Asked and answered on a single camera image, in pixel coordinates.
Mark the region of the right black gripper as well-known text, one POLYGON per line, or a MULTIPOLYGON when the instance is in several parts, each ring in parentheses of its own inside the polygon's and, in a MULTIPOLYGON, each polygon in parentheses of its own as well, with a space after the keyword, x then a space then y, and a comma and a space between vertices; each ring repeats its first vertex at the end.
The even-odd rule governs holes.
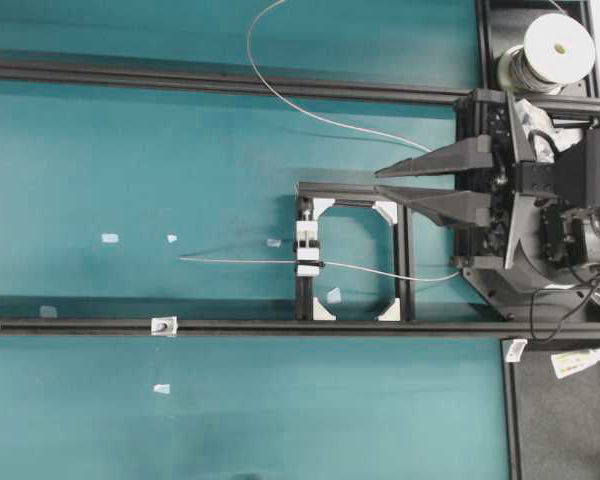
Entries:
POLYGON ((514 216, 523 142, 514 98, 476 90, 455 110, 458 142, 374 173, 376 178, 456 174, 455 190, 377 185, 374 191, 438 226, 457 228, 454 254, 462 266, 510 270, 519 243, 514 216))

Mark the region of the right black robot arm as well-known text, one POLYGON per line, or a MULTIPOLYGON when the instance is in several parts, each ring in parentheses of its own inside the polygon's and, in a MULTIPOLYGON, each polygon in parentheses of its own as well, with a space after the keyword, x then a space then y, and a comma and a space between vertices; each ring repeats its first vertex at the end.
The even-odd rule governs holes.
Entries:
POLYGON ((378 170, 377 192, 452 229, 502 317, 600 322, 600 102, 478 89, 455 112, 455 142, 378 170))

